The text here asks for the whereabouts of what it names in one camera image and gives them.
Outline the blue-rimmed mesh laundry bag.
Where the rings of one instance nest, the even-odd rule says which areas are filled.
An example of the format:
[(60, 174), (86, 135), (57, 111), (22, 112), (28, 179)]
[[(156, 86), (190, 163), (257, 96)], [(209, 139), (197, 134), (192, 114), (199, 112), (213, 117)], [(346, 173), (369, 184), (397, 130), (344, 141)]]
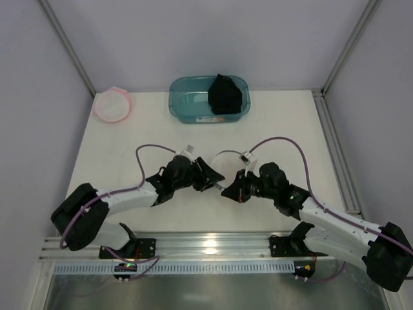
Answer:
[(240, 170), (245, 169), (245, 165), (239, 159), (241, 153), (242, 152), (237, 150), (227, 149), (218, 152), (212, 158), (212, 161), (210, 162), (212, 168), (225, 177), (224, 181), (219, 182), (221, 188), (216, 188), (220, 192), (225, 190), (235, 181), (237, 173)]

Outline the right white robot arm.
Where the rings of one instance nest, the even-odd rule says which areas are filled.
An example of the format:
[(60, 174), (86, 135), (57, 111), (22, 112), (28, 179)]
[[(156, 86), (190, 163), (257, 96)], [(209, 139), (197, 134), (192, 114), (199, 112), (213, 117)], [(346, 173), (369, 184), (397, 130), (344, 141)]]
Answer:
[(291, 184), (275, 163), (262, 165), (258, 175), (238, 171), (221, 195), (238, 203), (253, 196), (272, 200), (281, 214), (299, 220), (290, 235), (297, 251), (326, 254), (355, 265), (387, 291), (399, 291), (412, 269), (412, 246), (399, 226), (378, 225), (331, 209)]

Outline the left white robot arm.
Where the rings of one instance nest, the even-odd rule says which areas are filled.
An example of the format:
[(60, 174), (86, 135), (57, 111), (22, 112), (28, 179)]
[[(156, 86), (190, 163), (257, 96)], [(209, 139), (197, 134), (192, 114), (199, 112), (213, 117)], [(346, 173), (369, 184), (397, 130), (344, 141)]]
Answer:
[(101, 192), (84, 183), (52, 213), (51, 221), (61, 235), (61, 247), (78, 251), (88, 245), (100, 245), (122, 251), (137, 240), (124, 223), (108, 223), (107, 218), (136, 208), (161, 205), (178, 190), (188, 187), (203, 192), (225, 178), (202, 158), (191, 160), (174, 156), (157, 174), (141, 185)]

